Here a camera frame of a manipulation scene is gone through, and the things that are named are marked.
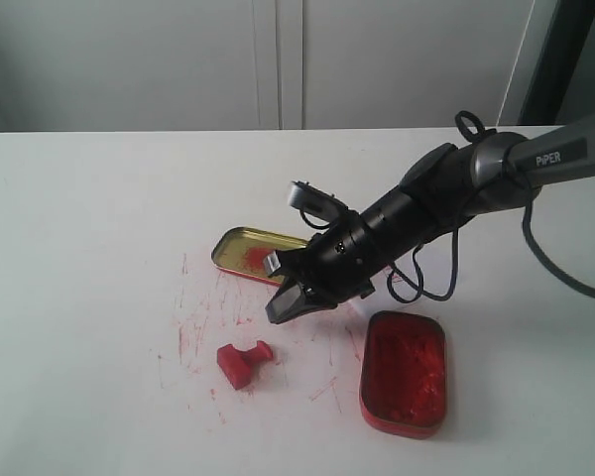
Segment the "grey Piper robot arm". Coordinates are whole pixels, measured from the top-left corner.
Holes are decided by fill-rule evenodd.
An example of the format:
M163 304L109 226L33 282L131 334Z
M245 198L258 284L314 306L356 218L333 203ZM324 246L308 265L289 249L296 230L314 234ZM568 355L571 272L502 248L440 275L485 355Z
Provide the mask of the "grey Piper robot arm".
M523 211L523 235L538 261L595 299L595 288L556 266L531 228L533 203L544 186L595 177L595 115L533 139L488 129L468 111L457 113L455 123L465 147L445 143L428 152L364 211L308 183L293 183L290 204L314 233L305 247L275 251L263 261L267 275L283 280L266 307L270 322L365 298L378 272L400 275L402 256L416 255L442 235L456 237L477 215L509 209Z

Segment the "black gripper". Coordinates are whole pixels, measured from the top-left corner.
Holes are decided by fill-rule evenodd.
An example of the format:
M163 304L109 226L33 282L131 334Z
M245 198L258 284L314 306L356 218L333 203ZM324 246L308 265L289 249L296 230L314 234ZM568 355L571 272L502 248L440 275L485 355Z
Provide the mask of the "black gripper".
M265 307L270 323L283 324L369 295L374 275L415 246L446 232L398 187L363 212L348 208L327 224L305 248L274 250L263 259L268 278L285 277Z

